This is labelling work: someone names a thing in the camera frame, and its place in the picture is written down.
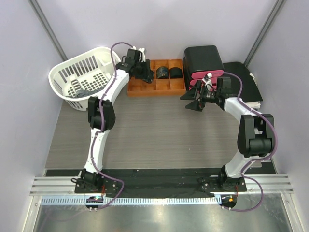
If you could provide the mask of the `floral navy tie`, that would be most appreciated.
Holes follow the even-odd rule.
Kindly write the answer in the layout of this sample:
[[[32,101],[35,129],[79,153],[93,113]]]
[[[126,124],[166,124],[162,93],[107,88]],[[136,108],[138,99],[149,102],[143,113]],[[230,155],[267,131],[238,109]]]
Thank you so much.
[[[148,83],[148,84],[151,84],[153,82],[153,79],[154,79],[154,73],[153,72],[150,72],[150,73],[147,73],[144,77],[143,77],[143,81]]]

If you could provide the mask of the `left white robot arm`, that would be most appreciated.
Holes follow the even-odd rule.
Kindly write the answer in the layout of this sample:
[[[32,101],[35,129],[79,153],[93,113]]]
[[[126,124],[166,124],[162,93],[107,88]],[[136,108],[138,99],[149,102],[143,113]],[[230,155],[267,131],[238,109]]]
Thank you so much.
[[[145,57],[144,48],[130,48],[127,55],[116,63],[112,58],[114,74],[97,97],[88,99],[88,122],[91,128],[91,142],[80,181],[91,192],[97,193],[102,189],[103,153],[110,130],[114,127],[116,115],[114,101],[132,76],[140,78],[146,83],[152,83],[153,74],[150,61]]]

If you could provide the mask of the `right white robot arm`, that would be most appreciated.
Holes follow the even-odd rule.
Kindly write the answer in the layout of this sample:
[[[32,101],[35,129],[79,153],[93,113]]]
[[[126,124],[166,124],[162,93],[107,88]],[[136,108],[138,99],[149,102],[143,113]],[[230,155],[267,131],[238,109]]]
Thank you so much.
[[[274,118],[262,114],[243,102],[240,95],[232,89],[230,77],[220,77],[216,87],[211,85],[210,75],[206,75],[180,97],[189,100],[186,109],[201,112],[207,103],[214,103],[230,113],[239,122],[237,152],[219,171],[216,179],[206,180],[215,189],[233,191],[242,184],[244,174],[256,161],[273,154],[276,148]]]

